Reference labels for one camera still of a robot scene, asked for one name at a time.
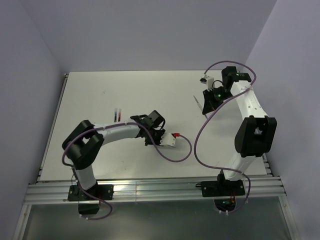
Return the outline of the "clear capped pen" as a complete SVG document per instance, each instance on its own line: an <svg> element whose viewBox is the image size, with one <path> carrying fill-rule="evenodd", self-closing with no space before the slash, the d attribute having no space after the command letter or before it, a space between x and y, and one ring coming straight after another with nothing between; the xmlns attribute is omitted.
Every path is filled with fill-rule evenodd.
<svg viewBox="0 0 320 240"><path fill-rule="evenodd" d="M203 112L203 107L201 106L200 102L198 101L198 99L196 98L196 96L195 96L195 95L193 95L193 98L194 98L194 100L195 100L195 102L196 102L197 106L199 107L199 109L200 109L200 111L201 111L201 113L202 113L202 112ZM203 113L202 113L202 115L206 118L206 120L208 119L208 117L207 117L207 115L206 115L206 114L203 114Z"/></svg>

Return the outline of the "red pen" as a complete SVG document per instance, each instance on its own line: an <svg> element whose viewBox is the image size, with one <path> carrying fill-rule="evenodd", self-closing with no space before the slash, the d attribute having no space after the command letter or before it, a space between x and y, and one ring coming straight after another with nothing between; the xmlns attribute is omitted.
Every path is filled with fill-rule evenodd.
<svg viewBox="0 0 320 240"><path fill-rule="evenodd" d="M122 119L122 109L119 108L117 111L117 121L120 122Z"/></svg>

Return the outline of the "blue pen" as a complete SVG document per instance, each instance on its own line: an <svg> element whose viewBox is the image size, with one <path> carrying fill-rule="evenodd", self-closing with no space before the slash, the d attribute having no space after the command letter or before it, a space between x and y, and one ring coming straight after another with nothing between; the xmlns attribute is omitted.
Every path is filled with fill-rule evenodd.
<svg viewBox="0 0 320 240"><path fill-rule="evenodd" d="M114 118L113 118L114 123L118 121L118 108L114 109Z"/></svg>

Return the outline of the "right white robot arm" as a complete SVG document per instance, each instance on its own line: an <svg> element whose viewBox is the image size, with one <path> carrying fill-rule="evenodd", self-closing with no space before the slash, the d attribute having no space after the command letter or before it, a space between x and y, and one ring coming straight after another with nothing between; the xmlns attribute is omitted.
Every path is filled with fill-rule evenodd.
<svg viewBox="0 0 320 240"><path fill-rule="evenodd" d="M200 82L205 84L202 114L216 111L223 103L235 100L242 123L234 138L235 153L222 171L224 178L216 183L217 191L229 194L234 183L242 179L251 163L270 151L277 128L277 120L263 110L253 89L253 79L248 73L241 73L235 66L227 66L221 71L220 85L217 80L204 74Z"/></svg>

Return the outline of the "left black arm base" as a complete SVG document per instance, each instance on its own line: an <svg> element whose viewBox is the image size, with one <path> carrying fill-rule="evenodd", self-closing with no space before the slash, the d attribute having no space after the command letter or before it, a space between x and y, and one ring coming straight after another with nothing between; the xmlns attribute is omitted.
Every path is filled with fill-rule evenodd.
<svg viewBox="0 0 320 240"><path fill-rule="evenodd" d="M114 186L112 184L96 184L90 189L86 190L89 195L92 195L100 200L112 200L114 193ZM93 216L100 210L101 202L99 203L81 203L85 201L95 201L95 198L85 194L78 185L71 185L67 197L68 202L78 202L78 212L82 215Z"/></svg>

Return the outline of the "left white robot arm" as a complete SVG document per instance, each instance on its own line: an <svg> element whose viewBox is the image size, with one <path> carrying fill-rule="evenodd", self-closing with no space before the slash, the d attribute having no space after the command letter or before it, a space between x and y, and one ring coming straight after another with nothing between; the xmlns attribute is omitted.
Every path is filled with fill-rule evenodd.
<svg viewBox="0 0 320 240"><path fill-rule="evenodd" d="M164 129L165 119L156 110L149 115L134 115L127 121L97 126L83 120L64 140L62 163L72 168L80 184L79 194L91 200L98 193L92 164L102 146L123 139L144 138L145 145L165 146L171 134Z"/></svg>

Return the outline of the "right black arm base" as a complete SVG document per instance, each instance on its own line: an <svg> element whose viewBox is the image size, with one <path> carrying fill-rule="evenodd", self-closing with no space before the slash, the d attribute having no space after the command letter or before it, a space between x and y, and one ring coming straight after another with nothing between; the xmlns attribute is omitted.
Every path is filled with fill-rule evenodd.
<svg viewBox="0 0 320 240"><path fill-rule="evenodd" d="M201 189L201 194L204 198L225 197L224 199L214 200L215 206L222 212L233 211L237 204L236 196L244 196L246 193L241 180L225 180L224 182L218 180L201 181L195 187Z"/></svg>

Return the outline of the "aluminium mounting rail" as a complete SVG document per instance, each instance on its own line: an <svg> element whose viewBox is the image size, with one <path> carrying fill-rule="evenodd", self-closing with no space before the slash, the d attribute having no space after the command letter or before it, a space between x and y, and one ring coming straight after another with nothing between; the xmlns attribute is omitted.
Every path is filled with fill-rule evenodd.
<svg viewBox="0 0 320 240"><path fill-rule="evenodd" d="M196 187L212 177L100 180L100 185L113 185L110 203L159 202L202 200L202 191ZM252 177L249 196L251 198L283 197L286 195L281 178L275 176ZM71 183L39 182L27 187L23 200L25 205L69 204L67 200Z"/></svg>

